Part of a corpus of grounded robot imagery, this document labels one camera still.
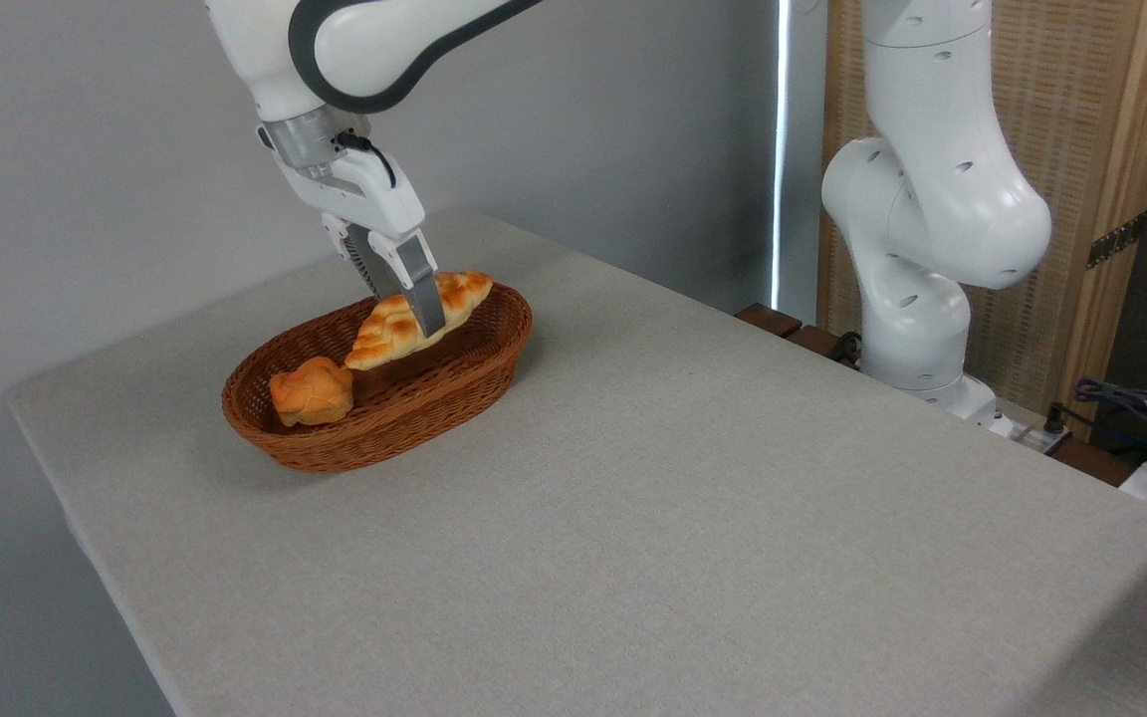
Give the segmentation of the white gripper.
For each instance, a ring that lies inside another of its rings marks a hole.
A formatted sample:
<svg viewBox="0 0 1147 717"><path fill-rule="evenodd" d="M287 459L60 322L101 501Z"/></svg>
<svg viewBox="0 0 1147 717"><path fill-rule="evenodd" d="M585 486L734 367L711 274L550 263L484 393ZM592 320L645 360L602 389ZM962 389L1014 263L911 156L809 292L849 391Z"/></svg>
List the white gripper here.
<svg viewBox="0 0 1147 717"><path fill-rule="evenodd" d="M376 154L348 148L327 164L327 176L310 176L287 166L278 153L273 159L296 195L323 212L337 254L359 272L370 295L401 295L428 340L445 328L437 263L423 231L415 229L426 210L396 162L387 167Z"/></svg>

